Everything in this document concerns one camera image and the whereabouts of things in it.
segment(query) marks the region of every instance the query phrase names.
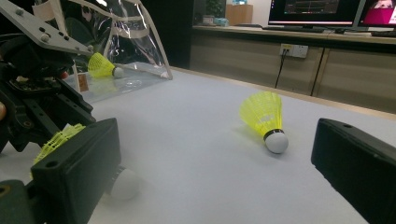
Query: power outlet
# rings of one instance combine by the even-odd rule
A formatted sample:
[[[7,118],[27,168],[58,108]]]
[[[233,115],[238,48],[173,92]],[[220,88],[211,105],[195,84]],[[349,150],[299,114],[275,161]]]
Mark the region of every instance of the power outlet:
[[[288,52],[286,53],[286,56],[292,56],[293,53],[293,48],[294,46],[291,44],[281,44],[280,45],[280,51],[279,51],[279,55],[283,55],[284,54],[284,50],[287,50]]]
[[[292,57],[296,58],[306,58],[306,54],[308,53],[308,46],[304,45],[294,45]]]

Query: computer screen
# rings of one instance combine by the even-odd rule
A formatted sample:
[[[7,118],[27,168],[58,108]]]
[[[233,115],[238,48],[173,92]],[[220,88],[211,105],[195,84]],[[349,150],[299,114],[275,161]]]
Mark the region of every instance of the computer screen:
[[[352,26],[360,0],[272,0],[269,25]]]
[[[396,28],[396,0],[366,0],[359,26]]]

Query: white tabletop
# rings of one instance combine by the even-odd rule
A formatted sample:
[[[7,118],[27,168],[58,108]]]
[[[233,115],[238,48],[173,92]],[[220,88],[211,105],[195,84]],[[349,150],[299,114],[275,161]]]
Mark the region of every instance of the white tabletop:
[[[284,154],[239,118],[258,89],[174,71],[174,80],[93,104],[117,118],[122,164],[139,176],[129,202],[102,200],[90,223],[366,223],[310,161],[319,118],[354,125],[396,146],[396,121],[282,96]],[[28,181],[38,147],[0,155],[0,180]]]

